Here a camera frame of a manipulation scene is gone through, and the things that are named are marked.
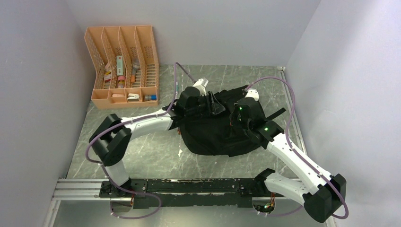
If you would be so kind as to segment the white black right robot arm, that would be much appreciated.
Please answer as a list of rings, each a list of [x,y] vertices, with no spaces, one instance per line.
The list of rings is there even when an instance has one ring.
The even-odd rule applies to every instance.
[[[258,101],[245,97],[234,104],[230,115],[233,126],[242,128],[249,139],[277,156],[299,178],[298,181],[283,177],[273,170],[266,170],[255,183],[261,196],[278,193],[301,204],[308,215],[323,223],[343,206],[347,181],[341,175],[332,175],[306,156],[285,131],[271,118],[265,116]]]

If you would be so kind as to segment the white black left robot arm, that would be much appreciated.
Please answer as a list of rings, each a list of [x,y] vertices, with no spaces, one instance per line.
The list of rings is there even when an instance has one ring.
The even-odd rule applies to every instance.
[[[112,191],[123,197],[134,191],[123,163],[132,140],[175,128],[183,132],[187,123],[203,119],[209,121],[226,111],[220,94],[207,92],[204,86],[189,86],[179,98],[174,98],[156,112],[131,118],[120,118],[116,114],[107,116],[90,138],[88,148],[99,157],[97,164],[112,184]]]

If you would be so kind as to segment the black student backpack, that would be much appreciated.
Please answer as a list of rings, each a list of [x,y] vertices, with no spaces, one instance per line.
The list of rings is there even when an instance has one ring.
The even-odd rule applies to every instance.
[[[181,137],[190,152],[204,156],[239,156],[261,146],[250,141],[241,128],[234,127],[230,115],[234,104],[245,97],[245,86],[222,90],[220,94],[227,111],[209,121],[187,123]]]

